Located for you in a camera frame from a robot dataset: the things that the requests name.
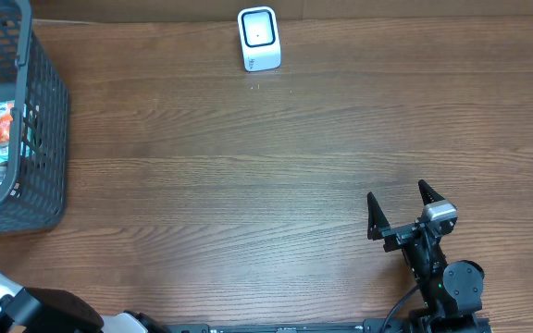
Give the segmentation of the teal snack packet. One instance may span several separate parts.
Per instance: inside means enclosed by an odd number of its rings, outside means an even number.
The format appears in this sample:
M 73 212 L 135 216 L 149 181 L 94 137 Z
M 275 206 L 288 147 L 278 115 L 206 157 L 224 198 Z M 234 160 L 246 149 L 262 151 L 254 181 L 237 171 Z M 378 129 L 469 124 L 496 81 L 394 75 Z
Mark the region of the teal snack packet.
M 7 163 L 9 159 L 9 144 L 8 143 L 0 144 L 0 186 L 3 184 L 3 181 L 6 176 Z

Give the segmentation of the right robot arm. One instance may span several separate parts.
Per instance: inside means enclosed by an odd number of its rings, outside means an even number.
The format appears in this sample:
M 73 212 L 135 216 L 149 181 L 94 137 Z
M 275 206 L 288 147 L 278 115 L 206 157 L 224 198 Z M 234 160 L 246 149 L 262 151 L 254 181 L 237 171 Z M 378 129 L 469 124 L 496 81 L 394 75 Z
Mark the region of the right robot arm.
M 485 273 L 469 260 L 449 263 L 440 247 L 457 222 L 457 208 L 424 180 L 418 181 L 421 216 L 410 225 L 393 228 L 373 192 L 367 194 L 367 237 L 383 240 L 389 253 L 401 251 L 415 285 L 395 303 L 385 318 L 366 319 L 365 332 L 490 332 L 490 321 L 479 319 Z

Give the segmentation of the orange small snack packet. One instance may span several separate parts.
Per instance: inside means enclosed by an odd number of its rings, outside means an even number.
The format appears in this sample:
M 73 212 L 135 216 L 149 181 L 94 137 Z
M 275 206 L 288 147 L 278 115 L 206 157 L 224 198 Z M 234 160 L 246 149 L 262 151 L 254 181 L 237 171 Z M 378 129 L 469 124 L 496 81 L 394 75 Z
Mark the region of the orange small snack packet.
M 13 101 L 0 103 L 0 144 L 8 143 L 10 140 L 11 124 L 13 122 L 11 111 L 13 107 Z

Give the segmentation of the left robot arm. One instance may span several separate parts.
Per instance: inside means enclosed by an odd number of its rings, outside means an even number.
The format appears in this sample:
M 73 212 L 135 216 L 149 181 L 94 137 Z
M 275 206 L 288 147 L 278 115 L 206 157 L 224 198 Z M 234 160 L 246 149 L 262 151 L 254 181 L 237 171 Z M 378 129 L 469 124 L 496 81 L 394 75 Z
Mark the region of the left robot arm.
M 100 315 L 66 290 L 23 287 L 0 273 L 0 333 L 146 333 L 169 329 L 144 314 Z

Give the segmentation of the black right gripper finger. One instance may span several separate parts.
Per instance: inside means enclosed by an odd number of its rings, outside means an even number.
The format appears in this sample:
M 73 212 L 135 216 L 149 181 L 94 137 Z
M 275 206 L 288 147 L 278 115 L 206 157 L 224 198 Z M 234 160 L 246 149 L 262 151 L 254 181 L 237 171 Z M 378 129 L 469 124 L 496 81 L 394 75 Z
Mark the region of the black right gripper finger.
M 384 238 L 384 233 L 390 230 L 390 223 L 384 215 L 373 192 L 366 196 L 368 208 L 367 238 L 372 241 Z
M 418 189 L 424 205 L 433 204 L 444 200 L 424 179 L 418 181 Z

